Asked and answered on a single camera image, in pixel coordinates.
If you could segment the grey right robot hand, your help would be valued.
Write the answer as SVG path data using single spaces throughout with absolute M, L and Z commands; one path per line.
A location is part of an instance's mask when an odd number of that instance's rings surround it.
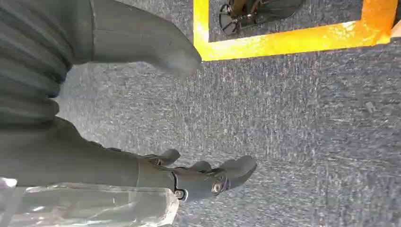
M 160 187 L 198 201 L 244 184 L 251 156 L 217 168 L 170 168 L 179 152 L 140 156 L 81 137 L 55 97 L 74 65 L 144 61 L 193 74 L 201 56 L 172 22 L 115 0 L 0 3 L 0 175 L 19 186 L 87 183 Z

